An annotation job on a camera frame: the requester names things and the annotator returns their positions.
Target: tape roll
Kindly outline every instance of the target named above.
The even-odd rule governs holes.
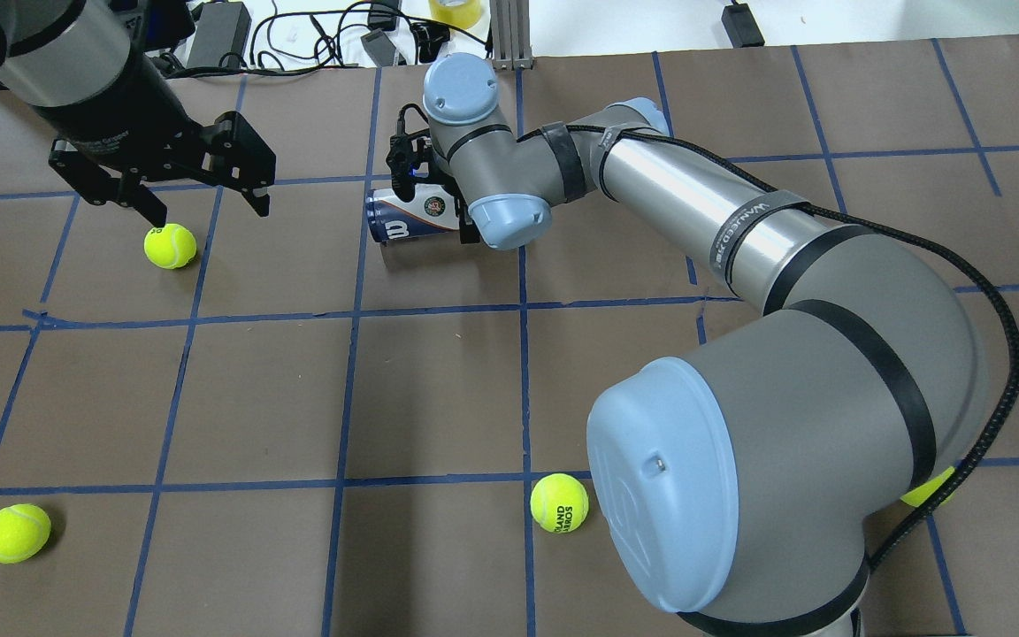
[[[441,23],[470,29],[482,17],[482,3],[478,0],[430,0],[432,19]]]

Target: light blue joint cap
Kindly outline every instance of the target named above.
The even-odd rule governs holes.
[[[636,587],[667,613],[700,612],[734,562],[737,467],[705,379],[654,360],[587,417],[587,458],[611,540]]]
[[[498,108],[498,81],[489,62],[452,53],[432,64],[424,79],[424,109],[447,125],[474,124]]]
[[[489,195],[470,205],[470,218],[486,245],[498,251],[519,249],[553,225],[549,204],[534,195]]]
[[[658,132],[671,135],[671,128],[667,126],[667,116],[662,114],[662,111],[659,110],[659,106],[656,106],[650,98],[632,97],[631,100],[627,100],[626,102],[612,102],[608,105],[627,106],[635,112],[640,113],[640,115],[643,116],[643,119],[646,119],[647,123],[654,126]]]

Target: tennis ball logo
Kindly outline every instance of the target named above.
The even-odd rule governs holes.
[[[577,516],[575,507],[557,507],[557,528],[553,533],[569,533],[574,529],[574,518]]]

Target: robotic arm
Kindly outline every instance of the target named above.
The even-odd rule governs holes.
[[[0,82],[57,130],[50,165],[91,205],[117,202],[159,228],[167,209],[144,182],[189,177],[270,214],[270,146],[242,113],[191,120],[100,0],[0,0]]]
[[[862,520],[985,420],[982,343],[954,291],[891,238],[821,224],[667,138],[645,98],[522,141],[497,104],[477,57],[427,73],[432,161],[489,246],[526,245],[551,206],[599,189],[764,313],[592,408],[595,489],[636,586],[716,637],[860,634]]]

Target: gray robot arm segment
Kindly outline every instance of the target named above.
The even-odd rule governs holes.
[[[466,140],[441,160],[472,207],[514,195],[488,242],[514,249],[564,202],[557,158],[539,137],[515,144],[496,94],[466,124],[442,117],[437,101],[493,87],[454,57],[428,73],[432,140]],[[589,189],[765,315],[600,396],[587,439],[601,509],[652,604],[715,636],[815,634],[866,586],[862,520],[954,464],[982,426],[985,356],[910,251],[656,141],[654,120],[612,105],[570,124]],[[466,138],[489,124],[504,129]]]

